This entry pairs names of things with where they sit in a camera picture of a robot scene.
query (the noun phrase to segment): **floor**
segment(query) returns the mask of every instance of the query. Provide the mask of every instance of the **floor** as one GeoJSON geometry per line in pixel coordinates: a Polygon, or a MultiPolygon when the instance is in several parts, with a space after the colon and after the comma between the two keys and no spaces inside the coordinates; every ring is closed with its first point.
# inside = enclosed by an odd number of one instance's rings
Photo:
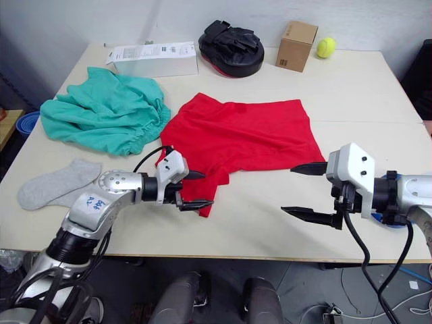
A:
{"type": "MultiPolygon", "coordinates": [[[[405,267],[429,277],[428,265],[405,267]]],[[[380,283],[391,269],[391,265],[374,265],[369,272],[375,282],[380,283]]],[[[133,323],[130,320],[133,304],[154,305],[174,278],[191,270],[210,272],[212,281],[211,305],[202,310],[198,308],[199,311],[194,313],[193,323],[196,324],[243,323],[238,315],[243,284],[249,277],[256,276],[264,277],[274,285],[288,324],[298,324],[305,310],[318,304],[334,303],[346,314],[357,317],[382,313],[377,297],[359,267],[323,270],[316,263],[282,261],[148,258],[128,263],[108,259],[89,278],[105,303],[103,323],[133,323]]],[[[393,306],[430,289],[431,285],[399,272],[384,294],[393,306]],[[409,281],[416,281],[418,289],[412,289],[409,281]]],[[[408,311],[409,307],[427,308],[430,297],[428,294],[402,305],[396,311],[401,323],[430,324],[429,315],[414,315],[408,311]]],[[[321,307],[312,309],[302,324],[322,323],[323,310],[321,307]]],[[[383,316],[361,321],[344,318],[344,323],[385,324],[389,321],[383,316]]]]}

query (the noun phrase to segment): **red cloth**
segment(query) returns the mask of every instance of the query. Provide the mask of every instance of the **red cloth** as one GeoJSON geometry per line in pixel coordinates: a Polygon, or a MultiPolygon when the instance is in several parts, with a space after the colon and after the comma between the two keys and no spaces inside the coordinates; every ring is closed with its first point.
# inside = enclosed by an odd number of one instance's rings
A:
{"type": "MultiPolygon", "coordinates": [[[[213,200],[217,186],[228,184],[229,173],[238,170],[324,161],[300,100],[220,103],[198,93],[167,124],[161,140],[181,152],[189,169],[206,175],[184,180],[184,200],[213,200]]],[[[208,217],[210,209],[201,209],[200,215],[208,217]]]]}

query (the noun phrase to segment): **green fabric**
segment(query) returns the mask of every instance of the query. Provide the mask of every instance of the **green fabric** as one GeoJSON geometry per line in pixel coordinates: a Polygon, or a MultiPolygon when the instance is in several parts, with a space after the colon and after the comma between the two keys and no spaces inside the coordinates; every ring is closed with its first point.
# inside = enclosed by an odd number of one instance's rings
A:
{"type": "Polygon", "coordinates": [[[68,86],[40,107],[49,138],[76,142],[114,155],[139,154],[159,137],[171,111],[153,79],[88,68],[88,80],[68,86]]]}

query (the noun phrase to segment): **tennis ball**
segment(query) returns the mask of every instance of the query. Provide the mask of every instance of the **tennis ball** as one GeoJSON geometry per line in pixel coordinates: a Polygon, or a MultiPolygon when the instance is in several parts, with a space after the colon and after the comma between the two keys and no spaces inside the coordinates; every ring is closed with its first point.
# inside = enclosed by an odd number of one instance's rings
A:
{"type": "Polygon", "coordinates": [[[336,42],[331,37],[321,39],[318,43],[317,55],[321,59],[327,59],[335,51],[336,42]]]}

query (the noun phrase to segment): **brown box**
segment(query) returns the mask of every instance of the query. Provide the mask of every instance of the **brown box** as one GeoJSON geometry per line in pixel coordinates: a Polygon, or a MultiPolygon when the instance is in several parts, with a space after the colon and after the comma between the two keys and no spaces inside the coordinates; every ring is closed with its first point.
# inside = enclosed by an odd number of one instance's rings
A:
{"type": "Polygon", "coordinates": [[[317,31],[318,26],[290,22],[281,39],[276,66],[303,72],[317,31]]]}

